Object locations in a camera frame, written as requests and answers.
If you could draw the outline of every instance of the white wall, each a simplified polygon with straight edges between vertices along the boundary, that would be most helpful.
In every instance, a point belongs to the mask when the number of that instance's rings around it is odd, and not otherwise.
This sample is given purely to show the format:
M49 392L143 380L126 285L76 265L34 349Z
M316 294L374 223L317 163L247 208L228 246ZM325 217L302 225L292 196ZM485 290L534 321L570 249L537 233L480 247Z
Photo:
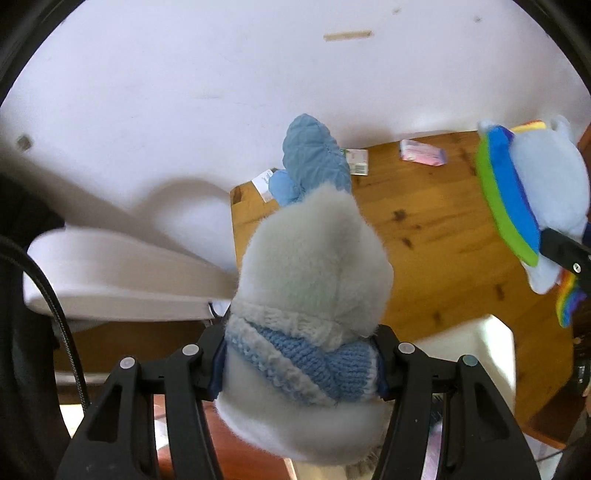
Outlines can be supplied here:
M323 39L350 30L373 36ZM0 109L2 169L71 222L232 270L227 192L281 165L302 112L367 147L485 117L580 134L591 100L511 0L87 0Z

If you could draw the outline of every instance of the pink package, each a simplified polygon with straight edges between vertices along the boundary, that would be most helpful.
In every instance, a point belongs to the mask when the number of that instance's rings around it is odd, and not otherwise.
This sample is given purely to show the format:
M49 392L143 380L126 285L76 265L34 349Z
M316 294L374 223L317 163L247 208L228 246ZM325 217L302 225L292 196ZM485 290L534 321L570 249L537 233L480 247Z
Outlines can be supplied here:
M426 143L414 140L402 140L400 142L400 155L403 160L423 163L438 167L447 163L445 151Z

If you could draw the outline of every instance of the white knit trim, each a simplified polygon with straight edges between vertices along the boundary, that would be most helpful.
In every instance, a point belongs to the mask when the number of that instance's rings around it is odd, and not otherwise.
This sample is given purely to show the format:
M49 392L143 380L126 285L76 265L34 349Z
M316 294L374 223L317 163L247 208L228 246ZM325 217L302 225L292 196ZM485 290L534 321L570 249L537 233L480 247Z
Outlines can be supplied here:
M263 357L267 363L257 365L258 369L265 371L273 368L293 389L308 399L311 403L322 406L333 406L336 401L326 395L312 379L302 370L297 368L291 360L284 357L273 344L261 336L254 327L237 315L231 314L226 324L226 331L240 337L242 343Z
M312 345L332 352L344 343L358 340L351 330L328 318L313 317L305 313L284 312L280 309L233 301L231 312L250 323L285 333L290 337L308 340Z
M368 371L368 382L365 384L363 395L361 396L362 400L374 397L378 390L378 353L372 346L369 347L369 355L371 366Z

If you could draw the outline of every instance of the silver screw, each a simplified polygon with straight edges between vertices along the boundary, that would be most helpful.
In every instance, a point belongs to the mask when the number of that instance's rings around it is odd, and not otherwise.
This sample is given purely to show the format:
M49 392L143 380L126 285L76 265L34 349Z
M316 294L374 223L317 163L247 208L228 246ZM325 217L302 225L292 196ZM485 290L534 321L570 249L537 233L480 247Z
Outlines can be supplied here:
M199 351L199 346L194 343L190 343L183 347L183 354L187 356L193 356Z
M398 345L398 350L400 350L401 353L413 353L414 345L412 343L402 342L400 345Z
M469 367L475 367L478 365L478 359L474 355L464 355L462 357L462 362Z
M135 365L135 358L133 358L132 356L126 356L121 362L119 362L119 366L121 368L131 368L132 366Z

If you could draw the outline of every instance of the rainbow tail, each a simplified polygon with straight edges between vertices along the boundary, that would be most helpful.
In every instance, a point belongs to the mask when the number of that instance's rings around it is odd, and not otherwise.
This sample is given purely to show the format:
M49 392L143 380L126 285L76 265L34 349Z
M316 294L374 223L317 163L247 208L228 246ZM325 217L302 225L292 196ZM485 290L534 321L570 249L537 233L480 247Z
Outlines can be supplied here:
M573 312L586 297L585 292L579 287L577 276L568 270L562 270L556 299L556 316L561 327L566 328L570 325Z

